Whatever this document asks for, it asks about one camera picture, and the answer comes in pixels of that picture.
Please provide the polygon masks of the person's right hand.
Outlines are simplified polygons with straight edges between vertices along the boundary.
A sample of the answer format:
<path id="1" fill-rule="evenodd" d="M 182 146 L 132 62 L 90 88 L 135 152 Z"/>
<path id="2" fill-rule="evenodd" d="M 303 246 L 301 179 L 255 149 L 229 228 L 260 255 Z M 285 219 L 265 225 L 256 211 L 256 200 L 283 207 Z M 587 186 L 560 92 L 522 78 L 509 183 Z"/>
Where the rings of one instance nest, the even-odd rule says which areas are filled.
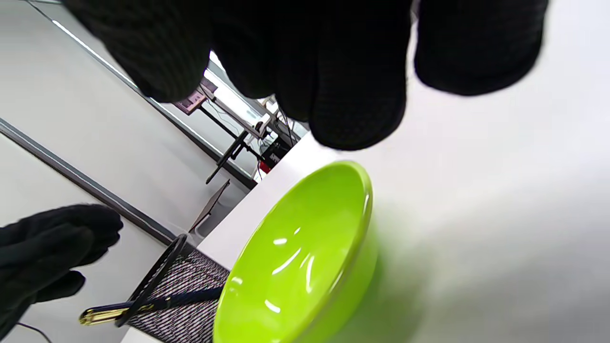
<path id="1" fill-rule="evenodd" d="M 414 67 L 437 91 L 500 91 L 534 66 L 546 0 L 421 0 Z M 245 97 L 274 96 L 320 145 L 369 148 L 406 107 L 411 0 L 64 0 L 140 91 L 177 103 L 215 53 Z"/>

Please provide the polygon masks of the person's left hand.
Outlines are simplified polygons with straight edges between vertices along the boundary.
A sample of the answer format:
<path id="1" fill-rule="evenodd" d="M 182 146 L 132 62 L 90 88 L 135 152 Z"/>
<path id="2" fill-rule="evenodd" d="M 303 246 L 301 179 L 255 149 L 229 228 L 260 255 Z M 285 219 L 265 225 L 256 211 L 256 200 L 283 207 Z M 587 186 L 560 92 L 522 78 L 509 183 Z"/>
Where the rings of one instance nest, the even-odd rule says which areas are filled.
<path id="1" fill-rule="evenodd" d="M 122 218 L 100 204 L 76 204 L 18 220 L 0 231 L 0 336 L 28 308 L 78 293 L 95 263 L 120 239 Z"/>

